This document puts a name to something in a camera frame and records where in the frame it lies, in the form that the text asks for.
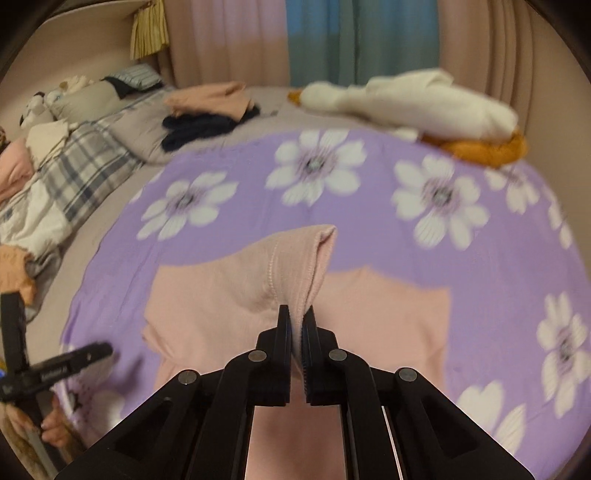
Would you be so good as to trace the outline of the person's left hand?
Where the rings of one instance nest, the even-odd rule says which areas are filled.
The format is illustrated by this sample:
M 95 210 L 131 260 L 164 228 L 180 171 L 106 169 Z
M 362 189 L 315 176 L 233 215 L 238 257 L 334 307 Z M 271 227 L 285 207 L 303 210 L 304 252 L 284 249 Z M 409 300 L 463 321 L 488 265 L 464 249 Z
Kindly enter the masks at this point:
M 56 396 L 52 397 L 51 411 L 41 423 L 41 439 L 58 449 L 84 447 Z

